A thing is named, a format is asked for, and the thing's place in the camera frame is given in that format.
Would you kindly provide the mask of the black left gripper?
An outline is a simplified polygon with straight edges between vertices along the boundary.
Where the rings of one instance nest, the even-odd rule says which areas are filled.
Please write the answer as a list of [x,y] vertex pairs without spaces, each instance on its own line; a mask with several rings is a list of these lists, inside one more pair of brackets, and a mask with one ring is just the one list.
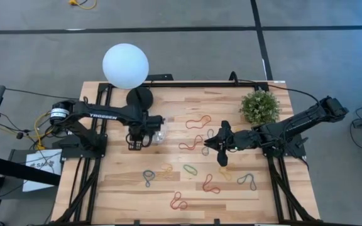
[[146,116],[141,121],[133,122],[130,125],[131,142],[128,142],[128,149],[141,150],[143,143],[140,141],[142,141],[145,136],[148,136],[149,140],[152,140],[154,134],[161,130],[164,121],[162,116]]

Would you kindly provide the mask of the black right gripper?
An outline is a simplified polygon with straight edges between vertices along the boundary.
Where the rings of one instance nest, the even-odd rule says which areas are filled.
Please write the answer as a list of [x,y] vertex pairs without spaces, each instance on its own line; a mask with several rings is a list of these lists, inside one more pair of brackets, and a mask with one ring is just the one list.
[[217,162],[220,166],[225,167],[228,165],[229,151],[242,151],[245,149],[256,149],[260,145],[260,137],[255,131],[243,130],[233,134],[229,148],[223,144],[209,144],[209,143],[223,143],[231,135],[231,125],[228,121],[221,121],[221,127],[218,133],[209,139],[206,139],[204,146],[209,149],[217,151]]

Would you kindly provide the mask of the clear plastic bin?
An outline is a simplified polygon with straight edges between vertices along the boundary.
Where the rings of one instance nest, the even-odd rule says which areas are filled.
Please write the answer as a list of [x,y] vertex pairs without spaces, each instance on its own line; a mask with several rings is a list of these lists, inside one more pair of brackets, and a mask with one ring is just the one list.
[[167,130],[168,130],[168,122],[167,118],[164,118],[163,122],[160,125],[160,130],[155,131],[154,135],[152,136],[152,143],[153,144],[163,143],[167,136]]

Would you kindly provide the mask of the red rubber band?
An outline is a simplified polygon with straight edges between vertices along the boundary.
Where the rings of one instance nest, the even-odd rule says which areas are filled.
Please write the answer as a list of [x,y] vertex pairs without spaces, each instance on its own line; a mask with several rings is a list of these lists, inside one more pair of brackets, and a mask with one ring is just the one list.
[[181,200],[182,194],[177,191],[174,194],[174,197],[170,201],[170,208],[173,210],[185,210],[188,207],[188,203]]
[[214,186],[214,187],[209,186],[209,183],[212,181],[212,179],[213,179],[213,175],[212,174],[207,174],[206,180],[202,184],[202,190],[204,192],[211,192],[211,193],[219,194],[221,192],[220,188],[218,188],[216,186]]
[[194,150],[196,148],[196,146],[200,143],[203,142],[203,137],[201,135],[197,135],[195,138],[194,138],[194,141],[192,144],[187,144],[187,143],[180,143],[178,145],[178,148],[181,149],[181,150]]

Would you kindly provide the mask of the blue rubber band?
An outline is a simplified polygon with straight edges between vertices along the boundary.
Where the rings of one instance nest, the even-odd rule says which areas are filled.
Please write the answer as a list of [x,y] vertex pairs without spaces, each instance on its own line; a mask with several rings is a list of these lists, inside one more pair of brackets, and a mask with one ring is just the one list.
[[151,186],[151,181],[155,179],[155,173],[152,170],[145,170],[143,172],[143,178],[145,179],[145,186],[149,188]]

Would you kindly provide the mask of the blue-grey rubber band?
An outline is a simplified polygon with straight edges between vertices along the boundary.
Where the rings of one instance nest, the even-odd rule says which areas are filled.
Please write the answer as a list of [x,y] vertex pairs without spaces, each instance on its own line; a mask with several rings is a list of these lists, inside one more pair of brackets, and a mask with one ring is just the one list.
[[250,185],[250,190],[252,191],[256,191],[257,190],[257,186],[255,183],[255,177],[253,174],[251,173],[247,173],[244,176],[238,178],[236,180],[237,184],[239,185],[243,185],[244,183],[246,183],[247,181],[249,181],[249,185]]

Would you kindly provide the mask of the orange-red rubber band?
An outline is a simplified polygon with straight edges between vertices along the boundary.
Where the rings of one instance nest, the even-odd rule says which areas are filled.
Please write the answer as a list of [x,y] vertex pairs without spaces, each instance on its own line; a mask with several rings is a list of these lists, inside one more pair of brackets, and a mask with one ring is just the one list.
[[202,129],[205,127],[208,123],[212,121],[211,116],[204,115],[200,119],[192,119],[185,122],[185,127],[187,129]]

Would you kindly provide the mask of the green rubber band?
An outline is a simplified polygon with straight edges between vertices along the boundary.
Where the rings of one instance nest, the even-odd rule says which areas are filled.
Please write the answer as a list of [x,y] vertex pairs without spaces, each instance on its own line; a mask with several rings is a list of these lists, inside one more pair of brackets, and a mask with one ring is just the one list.
[[191,165],[189,164],[185,164],[183,165],[183,169],[188,172],[189,174],[193,175],[193,176],[197,176],[198,171]]

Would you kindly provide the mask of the small green potted plant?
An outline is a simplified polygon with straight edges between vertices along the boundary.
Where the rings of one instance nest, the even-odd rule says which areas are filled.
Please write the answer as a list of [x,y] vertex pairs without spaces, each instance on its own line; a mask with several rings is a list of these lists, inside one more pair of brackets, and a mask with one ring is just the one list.
[[252,125],[272,123],[279,120],[279,101],[271,92],[257,90],[242,98],[239,112]]

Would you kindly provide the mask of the flat black device box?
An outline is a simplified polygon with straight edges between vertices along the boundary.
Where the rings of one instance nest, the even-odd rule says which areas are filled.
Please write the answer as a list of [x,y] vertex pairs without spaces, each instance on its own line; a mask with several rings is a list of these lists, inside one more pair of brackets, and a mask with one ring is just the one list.
[[173,76],[169,73],[148,75],[146,81],[173,81]]

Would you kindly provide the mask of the white globe table lamp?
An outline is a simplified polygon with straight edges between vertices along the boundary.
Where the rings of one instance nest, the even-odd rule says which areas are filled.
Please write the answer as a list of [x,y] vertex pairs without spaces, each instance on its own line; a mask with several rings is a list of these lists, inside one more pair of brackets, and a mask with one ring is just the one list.
[[129,43],[112,46],[102,59],[102,71],[107,81],[116,88],[129,90],[126,103],[138,105],[142,110],[148,110],[153,105],[152,92],[141,86],[149,69],[145,53]]

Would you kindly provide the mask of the white printed paper sheet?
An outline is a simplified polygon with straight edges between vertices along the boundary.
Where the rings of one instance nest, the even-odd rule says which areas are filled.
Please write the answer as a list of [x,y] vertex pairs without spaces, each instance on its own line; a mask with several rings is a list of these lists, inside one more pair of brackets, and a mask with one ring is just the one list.
[[55,186],[62,174],[61,149],[45,149],[27,154],[24,165],[32,168],[31,177],[24,180],[22,192],[42,190]]

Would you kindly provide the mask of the black beam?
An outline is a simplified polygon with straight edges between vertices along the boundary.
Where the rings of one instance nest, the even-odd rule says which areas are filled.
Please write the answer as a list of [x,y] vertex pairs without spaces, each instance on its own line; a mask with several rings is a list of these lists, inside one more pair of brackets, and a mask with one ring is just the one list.
[[60,183],[59,175],[7,161],[5,159],[0,159],[0,175],[12,176],[23,180],[46,183],[54,186],[57,186]]

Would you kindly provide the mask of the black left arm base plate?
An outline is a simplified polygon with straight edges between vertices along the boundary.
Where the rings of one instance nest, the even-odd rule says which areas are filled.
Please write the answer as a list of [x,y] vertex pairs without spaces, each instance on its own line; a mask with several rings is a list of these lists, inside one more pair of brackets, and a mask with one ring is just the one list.
[[53,149],[61,149],[62,157],[69,158],[101,158],[105,156],[107,137],[98,140],[97,146],[83,145],[76,136],[69,136],[52,144]]

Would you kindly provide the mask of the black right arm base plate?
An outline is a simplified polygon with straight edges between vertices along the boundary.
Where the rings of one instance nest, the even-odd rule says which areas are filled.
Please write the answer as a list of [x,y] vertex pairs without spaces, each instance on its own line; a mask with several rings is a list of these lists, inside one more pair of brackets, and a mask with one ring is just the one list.
[[292,156],[294,158],[303,158],[306,156],[304,143],[308,140],[307,137],[303,138],[300,134],[294,137],[283,139],[280,137],[272,136],[268,141],[265,138],[270,136],[262,135],[260,147],[264,154],[279,158],[281,156]]

